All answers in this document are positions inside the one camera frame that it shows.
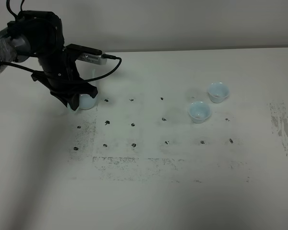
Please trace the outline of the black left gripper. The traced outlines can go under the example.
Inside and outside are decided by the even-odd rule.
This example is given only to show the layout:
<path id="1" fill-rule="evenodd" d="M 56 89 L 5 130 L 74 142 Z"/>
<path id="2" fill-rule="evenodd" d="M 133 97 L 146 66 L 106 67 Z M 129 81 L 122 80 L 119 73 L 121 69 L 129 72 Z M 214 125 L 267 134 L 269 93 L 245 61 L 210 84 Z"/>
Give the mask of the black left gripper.
<path id="1" fill-rule="evenodd" d="M 50 94 L 56 97 L 65 107 L 70 105 L 72 110 L 79 106 L 79 95 L 89 94 L 95 98 L 98 94 L 96 86 L 75 76 L 74 80 L 65 80 L 60 77 L 48 76 L 43 71 L 35 71 L 31 74 L 33 81 L 39 81 L 50 90 Z"/>

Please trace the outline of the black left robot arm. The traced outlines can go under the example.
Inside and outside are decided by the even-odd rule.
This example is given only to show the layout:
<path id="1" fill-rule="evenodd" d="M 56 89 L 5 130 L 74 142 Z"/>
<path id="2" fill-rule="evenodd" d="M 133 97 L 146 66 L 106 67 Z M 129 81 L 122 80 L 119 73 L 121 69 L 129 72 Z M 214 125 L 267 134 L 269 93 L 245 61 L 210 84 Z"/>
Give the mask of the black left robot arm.
<path id="1" fill-rule="evenodd" d="M 95 86 L 85 82 L 76 67 L 82 54 L 101 55 L 102 51 L 70 44 L 65 46 L 61 19 L 49 11 L 21 11 L 19 21 L 11 21 L 0 31 L 0 62 L 21 63 L 38 59 L 42 70 L 33 70 L 32 79 L 47 87 L 66 107 L 76 110 L 80 96 L 94 99 Z"/>

